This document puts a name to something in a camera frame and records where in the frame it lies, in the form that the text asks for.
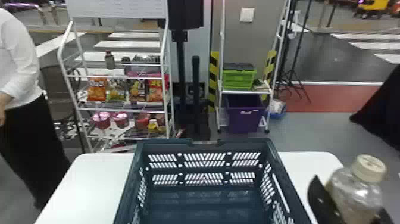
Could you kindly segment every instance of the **white shirt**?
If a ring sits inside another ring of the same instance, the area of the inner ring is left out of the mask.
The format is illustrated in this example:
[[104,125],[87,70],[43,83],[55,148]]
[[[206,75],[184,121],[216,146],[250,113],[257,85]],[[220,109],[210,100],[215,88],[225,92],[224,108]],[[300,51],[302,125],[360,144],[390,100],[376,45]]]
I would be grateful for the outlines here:
[[0,91],[13,97],[5,109],[37,99],[39,60],[29,33],[19,20],[0,8]]

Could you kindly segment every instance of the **snack bag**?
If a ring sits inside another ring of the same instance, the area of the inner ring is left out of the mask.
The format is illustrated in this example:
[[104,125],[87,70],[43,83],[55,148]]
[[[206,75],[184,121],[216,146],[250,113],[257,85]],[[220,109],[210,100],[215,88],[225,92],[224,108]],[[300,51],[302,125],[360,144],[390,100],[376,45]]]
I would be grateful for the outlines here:
[[134,80],[129,90],[130,102],[145,102],[147,96],[147,82],[145,79]]
[[88,101],[105,101],[106,78],[89,78]]
[[107,89],[110,91],[107,95],[108,100],[124,101],[126,98],[126,83],[119,79],[110,79]]
[[148,102],[163,101],[163,87],[161,80],[149,80],[149,94],[147,95]]

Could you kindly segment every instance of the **black speaker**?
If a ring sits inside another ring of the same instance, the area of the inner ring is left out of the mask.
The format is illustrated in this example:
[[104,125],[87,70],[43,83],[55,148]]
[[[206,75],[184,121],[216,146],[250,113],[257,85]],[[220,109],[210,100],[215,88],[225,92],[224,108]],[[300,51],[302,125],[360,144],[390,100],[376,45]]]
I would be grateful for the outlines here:
[[[168,0],[170,30],[191,30],[204,26],[204,0]],[[165,27],[165,20],[158,20]]]

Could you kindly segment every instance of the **yellow vehicle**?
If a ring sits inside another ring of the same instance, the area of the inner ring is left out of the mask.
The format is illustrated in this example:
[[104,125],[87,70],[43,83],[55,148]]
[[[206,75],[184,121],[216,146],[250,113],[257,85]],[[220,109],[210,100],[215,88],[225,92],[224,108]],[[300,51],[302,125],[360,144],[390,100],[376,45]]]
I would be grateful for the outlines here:
[[361,15],[361,18],[365,19],[376,15],[377,18],[381,18],[386,12],[388,3],[389,0],[359,0],[354,17]]

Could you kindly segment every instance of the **green plastic crate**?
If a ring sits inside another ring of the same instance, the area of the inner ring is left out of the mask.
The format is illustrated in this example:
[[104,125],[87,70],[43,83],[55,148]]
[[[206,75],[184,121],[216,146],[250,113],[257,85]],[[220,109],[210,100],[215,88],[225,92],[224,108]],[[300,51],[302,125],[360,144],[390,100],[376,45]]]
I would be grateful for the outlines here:
[[224,89],[249,90],[253,85],[256,68],[250,63],[224,63]]

